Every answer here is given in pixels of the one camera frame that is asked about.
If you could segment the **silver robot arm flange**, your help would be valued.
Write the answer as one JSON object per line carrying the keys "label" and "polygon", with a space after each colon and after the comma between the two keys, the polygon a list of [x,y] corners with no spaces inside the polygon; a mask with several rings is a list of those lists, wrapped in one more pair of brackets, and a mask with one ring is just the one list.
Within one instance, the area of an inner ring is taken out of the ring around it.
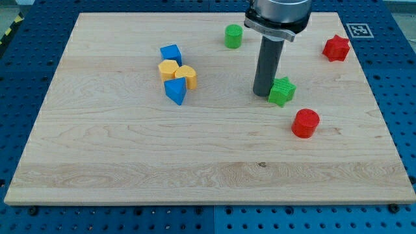
{"label": "silver robot arm flange", "polygon": [[252,0],[244,26],[272,41],[293,42],[311,15],[312,0]]}

